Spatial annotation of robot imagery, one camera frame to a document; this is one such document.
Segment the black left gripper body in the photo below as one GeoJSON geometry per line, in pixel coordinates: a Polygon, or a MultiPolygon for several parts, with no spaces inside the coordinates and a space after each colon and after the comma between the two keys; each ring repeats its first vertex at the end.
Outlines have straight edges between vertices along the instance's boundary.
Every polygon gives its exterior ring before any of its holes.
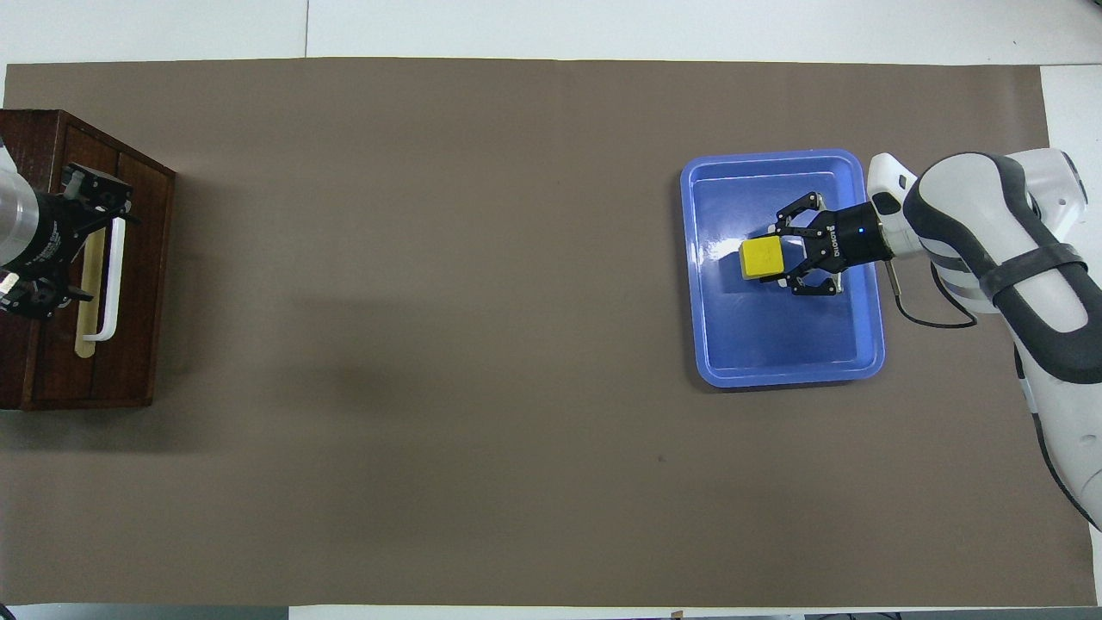
{"type": "Polygon", "coordinates": [[[37,225],[28,247],[17,255],[20,278],[58,278],[71,269],[79,250],[76,228],[80,219],[79,202],[60,194],[35,193],[37,225]]]}

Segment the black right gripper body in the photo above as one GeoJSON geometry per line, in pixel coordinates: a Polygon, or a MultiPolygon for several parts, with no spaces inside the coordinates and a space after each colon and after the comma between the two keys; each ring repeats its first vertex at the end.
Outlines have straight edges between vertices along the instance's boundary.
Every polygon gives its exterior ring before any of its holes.
{"type": "Polygon", "coordinates": [[[887,262],[894,257],[882,232],[879,214],[871,202],[819,213],[812,220],[812,229],[817,270],[843,272],[850,267],[887,262]]]}

